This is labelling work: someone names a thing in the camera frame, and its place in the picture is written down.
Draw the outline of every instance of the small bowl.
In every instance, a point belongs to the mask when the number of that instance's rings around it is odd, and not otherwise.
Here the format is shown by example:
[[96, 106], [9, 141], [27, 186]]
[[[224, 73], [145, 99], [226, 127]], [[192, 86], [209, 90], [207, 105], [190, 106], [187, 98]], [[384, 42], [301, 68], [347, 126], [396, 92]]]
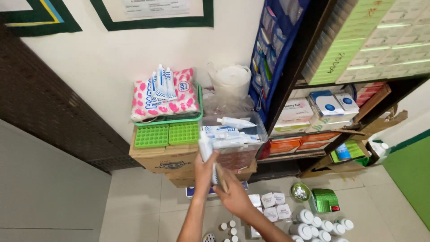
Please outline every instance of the small bowl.
[[[295, 191], [301, 187], [304, 192], [306, 193], [306, 199], [300, 199], [296, 196]], [[291, 187], [291, 195], [299, 202], [306, 202], [310, 199], [311, 197], [311, 193], [310, 193], [310, 189], [309, 187], [307, 187], [305, 184], [301, 183], [301, 182], [297, 182], [294, 183], [294, 185]]]

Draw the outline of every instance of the blue hanging organizer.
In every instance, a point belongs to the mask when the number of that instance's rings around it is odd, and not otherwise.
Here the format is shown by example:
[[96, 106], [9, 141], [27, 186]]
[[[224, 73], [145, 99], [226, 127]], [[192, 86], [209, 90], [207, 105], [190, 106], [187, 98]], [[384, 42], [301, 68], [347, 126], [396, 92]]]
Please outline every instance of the blue hanging organizer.
[[310, 0], [266, 0], [252, 52], [252, 80], [261, 75], [262, 85], [253, 84], [249, 94], [254, 109], [266, 123], [270, 102], [278, 84], [288, 53], [297, 35]]

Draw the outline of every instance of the yellow stripe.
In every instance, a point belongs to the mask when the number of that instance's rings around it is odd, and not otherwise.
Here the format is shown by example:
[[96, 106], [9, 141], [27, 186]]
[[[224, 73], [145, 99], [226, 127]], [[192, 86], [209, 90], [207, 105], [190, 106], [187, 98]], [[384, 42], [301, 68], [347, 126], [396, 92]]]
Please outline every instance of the yellow stripe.
[[6, 24], [6, 26], [7, 27], [18, 27], [18, 26], [58, 24], [60, 21], [58, 21], [57, 17], [54, 15], [54, 13], [51, 11], [51, 9], [48, 7], [48, 5], [45, 3], [45, 0], [40, 0], [40, 2], [45, 7], [45, 9], [48, 11], [48, 13], [51, 15], [52, 19], [54, 19], [54, 21], [51, 21], [51, 22], [34, 22], [34, 23], [10, 23], [10, 24]]

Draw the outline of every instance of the green frame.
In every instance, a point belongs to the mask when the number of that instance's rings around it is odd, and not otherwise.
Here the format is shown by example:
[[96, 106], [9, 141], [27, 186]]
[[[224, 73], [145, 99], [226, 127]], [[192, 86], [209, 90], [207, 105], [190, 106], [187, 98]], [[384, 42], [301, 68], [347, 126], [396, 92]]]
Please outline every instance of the green frame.
[[54, 21], [40, 0], [26, 0], [33, 10], [0, 12], [5, 24]]
[[141, 28], [179, 28], [179, 27], [213, 27], [213, 0], [203, 0], [203, 16], [177, 17], [162, 19], [140, 19], [113, 22], [103, 0], [90, 0], [101, 22], [108, 31], [141, 29]]
[[19, 37], [35, 37], [49, 34], [73, 33], [82, 31], [62, 0], [50, 0], [50, 2], [64, 20], [64, 23], [8, 27], [8, 29]]

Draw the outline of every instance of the clear plastic container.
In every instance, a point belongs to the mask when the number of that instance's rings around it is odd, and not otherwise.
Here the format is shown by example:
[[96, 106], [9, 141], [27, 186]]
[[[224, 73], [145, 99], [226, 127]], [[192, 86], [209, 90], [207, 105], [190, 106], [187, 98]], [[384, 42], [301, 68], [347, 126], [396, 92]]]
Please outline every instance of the clear plastic container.
[[264, 124], [261, 121], [260, 115], [258, 115], [258, 113], [256, 112], [241, 112], [227, 115], [207, 116], [199, 120], [199, 126], [200, 128], [202, 128], [202, 126], [221, 125], [221, 123], [217, 122], [217, 118], [222, 118], [224, 116], [230, 118], [243, 118], [256, 124], [257, 126], [251, 128], [243, 128], [240, 130], [240, 132], [245, 132], [245, 134], [257, 134], [259, 137], [259, 141], [257, 143], [252, 144], [239, 144], [227, 148], [221, 148], [219, 149], [219, 156], [217, 162], [222, 167], [231, 170], [237, 170], [249, 166], [255, 159], [255, 156], [257, 155], [257, 152], [260, 147], [269, 140], [266, 129], [264, 128]]

